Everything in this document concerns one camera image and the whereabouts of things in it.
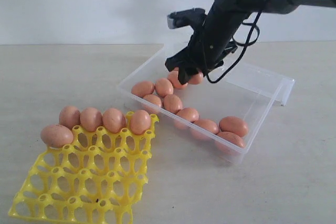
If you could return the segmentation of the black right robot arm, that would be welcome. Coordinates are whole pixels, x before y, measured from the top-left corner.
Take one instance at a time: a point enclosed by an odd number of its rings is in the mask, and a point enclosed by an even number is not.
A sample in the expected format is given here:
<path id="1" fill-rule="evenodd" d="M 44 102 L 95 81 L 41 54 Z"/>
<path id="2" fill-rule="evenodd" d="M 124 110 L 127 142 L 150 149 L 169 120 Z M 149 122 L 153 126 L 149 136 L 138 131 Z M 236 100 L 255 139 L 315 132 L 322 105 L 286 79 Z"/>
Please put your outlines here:
<path id="1" fill-rule="evenodd" d="M 207 77 L 239 47 L 234 34 L 241 25 L 247 25 L 251 14 L 284 15 L 301 5 L 333 8 L 335 0 L 214 0 L 208 12 L 202 8 L 172 12 L 167 16 L 168 27 L 190 26 L 193 34 L 185 48 L 166 59 L 165 67 L 178 70 L 181 84 L 198 73 Z"/>

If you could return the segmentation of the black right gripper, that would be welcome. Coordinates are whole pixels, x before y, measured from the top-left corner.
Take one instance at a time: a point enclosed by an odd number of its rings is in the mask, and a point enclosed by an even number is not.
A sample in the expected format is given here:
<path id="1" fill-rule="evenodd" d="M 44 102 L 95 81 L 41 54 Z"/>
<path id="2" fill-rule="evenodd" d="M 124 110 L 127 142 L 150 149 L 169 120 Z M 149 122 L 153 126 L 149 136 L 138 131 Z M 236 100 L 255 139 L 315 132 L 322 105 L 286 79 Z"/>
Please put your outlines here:
<path id="1" fill-rule="evenodd" d="M 199 70 L 206 75 L 215 69 L 226 57 L 224 51 L 234 33 L 249 17 L 249 12 L 223 11 L 217 6 L 212 6 L 205 14 L 203 24 L 193 29 L 187 46 L 165 61 L 168 71 L 178 67 L 181 84 L 188 83 Z"/>

